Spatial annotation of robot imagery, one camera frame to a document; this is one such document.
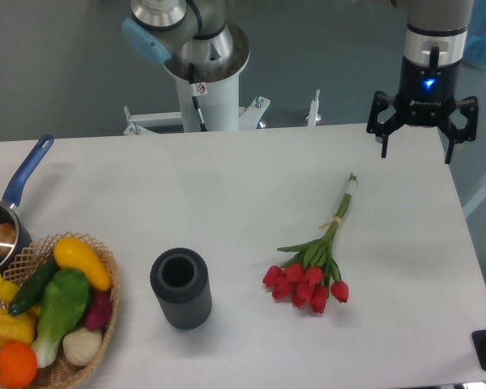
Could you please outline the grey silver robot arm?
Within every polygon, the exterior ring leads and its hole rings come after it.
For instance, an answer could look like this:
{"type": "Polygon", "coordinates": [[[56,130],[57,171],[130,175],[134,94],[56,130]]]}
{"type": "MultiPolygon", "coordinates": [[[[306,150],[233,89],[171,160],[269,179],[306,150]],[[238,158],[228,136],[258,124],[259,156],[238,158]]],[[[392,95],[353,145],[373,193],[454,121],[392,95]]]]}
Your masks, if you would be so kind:
{"type": "MultiPolygon", "coordinates": [[[[399,91],[377,91],[366,127],[383,146],[400,127],[436,127],[448,139],[445,162],[454,146],[475,140],[478,100],[454,96],[471,20],[471,1],[391,1],[408,11],[399,91]]],[[[215,2],[133,1],[123,24],[130,43],[161,64],[193,38],[219,32],[224,21],[215,2]]]]}

